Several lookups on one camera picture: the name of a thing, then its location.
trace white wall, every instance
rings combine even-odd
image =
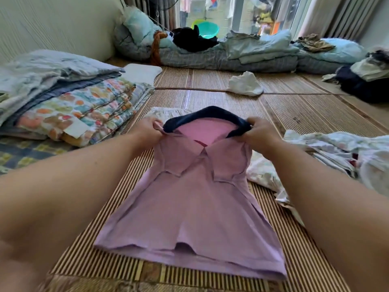
[[[36,49],[106,60],[120,0],[0,0],[0,64]]]
[[[389,48],[389,0],[381,0],[359,42],[367,50],[374,46]]]

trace glass pane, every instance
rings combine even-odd
[[[300,0],[244,0],[239,31],[275,34],[290,29]]]
[[[180,0],[180,27],[192,27],[200,20],[218,25],[217,37],[222,38],[231,29],[235,0]]]

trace bamboo mat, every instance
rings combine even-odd
[[[269,93],[260,97],[252,98],[214,91],[217,88],[222,89],[231,75],[217,71],[165,68],[162,76],[157,79],[157,86],[175,84],[180,88],[195,86],[198,89],[208,88],[212,91],[156,90],[123,133],[154,106],[188,108],[196,111],[209,105],[225,108],[241,117],[267,118],[280,134],[286,129],[294,129],[299,133],[330,133],[342,130],[367,137],[389,133],[387,127],[344,101],[341,96],[329,94],[309,80],[293,74],[268,75],[263,82]],[[288,272],[287,281],[265,281],[195,271],[94,249],[92,244],[104,222],[124,201],[139,178],[151,166],[152,161],[153,152],[148,151],[131,162],[113,196],[88,228],[65,251],[40,291],[204,292],[204,289],[245,292],[349,291],[342,277],[328,263],[322,251],[290,212],[275,203],[270,190],[253,183],[250,183],[250,190],[283,246]]]

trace gray curtain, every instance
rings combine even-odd
[[[124,0],[129,6],[136,6],[146,13],[156,24],[163,29],[171,31],[172,29],[179,27],[179,14],[180,14],[180,2],[178,0],[158,0],[158,4],[155,4],[155,0]],[[168,8],[177,1],[174,6],[168,10],[162,10]]]
[[[380,0],[312,0],[299,36],[357,40]]]

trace person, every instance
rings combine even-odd
[[[269,159],[307,230],[352,291],[389,289],[389,200],[284,142],[249,118],[239,141]],[[0,177],[0,287],[33,291],[96,217],[131,160],[163,137],[156,118],[128,134],[48,158]]]

